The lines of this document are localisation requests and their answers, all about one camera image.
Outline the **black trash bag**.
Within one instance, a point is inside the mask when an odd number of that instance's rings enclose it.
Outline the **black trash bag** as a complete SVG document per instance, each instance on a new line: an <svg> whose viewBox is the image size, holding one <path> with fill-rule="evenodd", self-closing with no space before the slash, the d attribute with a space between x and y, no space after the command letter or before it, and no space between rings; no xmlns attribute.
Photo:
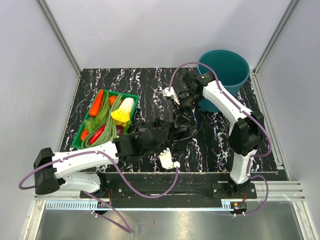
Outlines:
<svg viewBox="0 0 320 240"><path fill-rule="evenodd" d="M173 121L166 121L158 117L149 122L140 121L130 128L129 133L141 131L142 128L152 127L169 128L169 143L167 148L173 152L182 152L186 148L188 141L198 134L195 121L179 109L173 110Z"/></svg>

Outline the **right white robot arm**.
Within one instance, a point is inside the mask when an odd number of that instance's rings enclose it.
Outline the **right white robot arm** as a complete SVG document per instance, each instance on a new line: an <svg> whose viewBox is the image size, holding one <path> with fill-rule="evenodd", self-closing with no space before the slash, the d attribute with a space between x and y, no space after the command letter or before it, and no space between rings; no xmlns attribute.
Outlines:
<svg viewBox="0 0 320 240"><path fill-rule="evenodd" d="M230 123L229 145L233 150L233 164L228 183L222 192L239 198L251 183L250 170L254 155L266 135L264 116L251 111L230 94L212 72L199 74L190 70L182 77L188 87L188 95L179 99L178 107L187 111L202 100L215 105Z"/></svg>

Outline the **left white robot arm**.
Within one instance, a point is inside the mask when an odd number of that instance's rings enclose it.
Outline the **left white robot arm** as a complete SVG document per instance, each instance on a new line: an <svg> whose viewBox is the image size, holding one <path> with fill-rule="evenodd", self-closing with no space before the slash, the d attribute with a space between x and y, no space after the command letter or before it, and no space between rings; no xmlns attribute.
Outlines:
<svg viewBox="0 0 320 240"><path fill-rule="evenodd" d="M175 164L169 149L167 127L140 128L113 141L74 152L53 152L44 148L34 161L36 195L48 195L67 184L67 177L85 169L134 161L146 154L159 157L162 168L173 169Z"/></svg>

